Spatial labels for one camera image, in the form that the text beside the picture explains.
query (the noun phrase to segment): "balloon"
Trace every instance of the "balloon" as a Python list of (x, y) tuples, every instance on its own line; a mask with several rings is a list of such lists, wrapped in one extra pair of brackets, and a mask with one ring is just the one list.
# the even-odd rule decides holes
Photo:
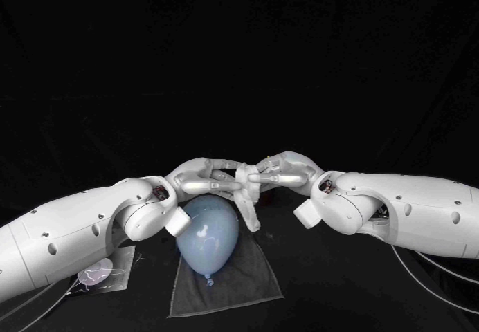
[(193, 224), (177, 238), (178, 248), (191, 268), (208, 279), (223, 268), (239, 241), (239, 216), (229, 201), (219, 196), (197, 197), (185, 206)]

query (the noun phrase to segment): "black background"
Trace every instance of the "black background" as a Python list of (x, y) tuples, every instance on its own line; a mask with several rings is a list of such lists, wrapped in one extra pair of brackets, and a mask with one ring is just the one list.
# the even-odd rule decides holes
[[(4, 1), (0, 22), (5, 222), (80, 190), (165, 176), (201, 156), (255, 164), (291, 150), (324, 170), (479, 187), (474, 1)], [(294, 210), (305, 199), (278, 190), (259, 207), (258, 240), (283, 303), (167, 320), (178, 252), (162, 232), (138, 244), (151, 265), (132, 272), (136, 293), (67, 301), (38, 329), (432, 331), (452, 324), (452, 309), (384, 243), (325, 225), (302, 229)], [(158, 285), (149, 266), (165, 269)], [(327, 266), (334, 275), (314, 282)], [(348, 285), (333, 287), (344, 278)]]

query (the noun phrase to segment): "gray towel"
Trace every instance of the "gray towel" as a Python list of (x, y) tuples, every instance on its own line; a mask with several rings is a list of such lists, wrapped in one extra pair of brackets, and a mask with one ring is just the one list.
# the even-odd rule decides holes
[(204, 315), (285, 298), (263, 250), (240, 215), (239, 218), (236, 250), (213, 275), (211, 287), (206, 276), (190, 267), (184, 257), (180, 258), (169, 318)]

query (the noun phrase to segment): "light blue balloon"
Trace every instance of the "light blue balloon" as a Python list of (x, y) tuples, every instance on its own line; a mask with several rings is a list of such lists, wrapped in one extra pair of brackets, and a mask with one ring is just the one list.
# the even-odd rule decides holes
[(229, 201), (213, 195), (197, 197), (184, 210), (193, 224), (177, 238), (178, 248), (193, 269), (210, 279), (237, 246), (239, 216)]

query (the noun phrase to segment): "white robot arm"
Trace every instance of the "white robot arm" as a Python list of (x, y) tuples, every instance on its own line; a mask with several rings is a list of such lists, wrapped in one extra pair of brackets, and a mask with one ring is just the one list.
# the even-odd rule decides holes
[(0, 228), (0, 303), (76, 275), (131, 238), (162, 228), (178, 237), (191, 224), (178, 203), (211, 192), (227, 198), (243, 188), (219, 169), (230, 160), (198, 158), (167, 176), (128, 178), (37, 207)]
[(307, 228), (324, 220), (343, 234), (369, 234), (432, 255), (479, 258), (479, 189), (426, 176), (324, 172), (289, 151), (258, 167), (265, 172), (250, 175), (252, 182), (311, 196), (295, 210)]

